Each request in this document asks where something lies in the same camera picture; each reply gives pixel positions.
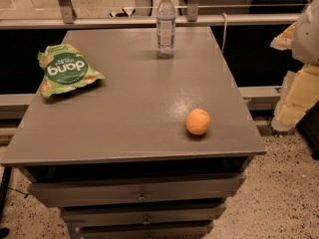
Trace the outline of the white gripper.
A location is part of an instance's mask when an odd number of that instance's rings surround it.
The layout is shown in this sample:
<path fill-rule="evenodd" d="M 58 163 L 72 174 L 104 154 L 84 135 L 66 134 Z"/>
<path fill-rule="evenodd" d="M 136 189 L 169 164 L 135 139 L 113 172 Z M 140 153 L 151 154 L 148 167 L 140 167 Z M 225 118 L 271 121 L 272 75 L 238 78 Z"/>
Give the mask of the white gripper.
<path fill-rule="evenodd" d="M 289 131 L 319 102 L 319 0 L 313 0 L 291 24 L 275 37 L 270 47 L 291 50 L 295 60 L 304 65 L 297 73 L 288 71 L 284 77 L 280 100 L 271 126 L 277 131 Z"/>

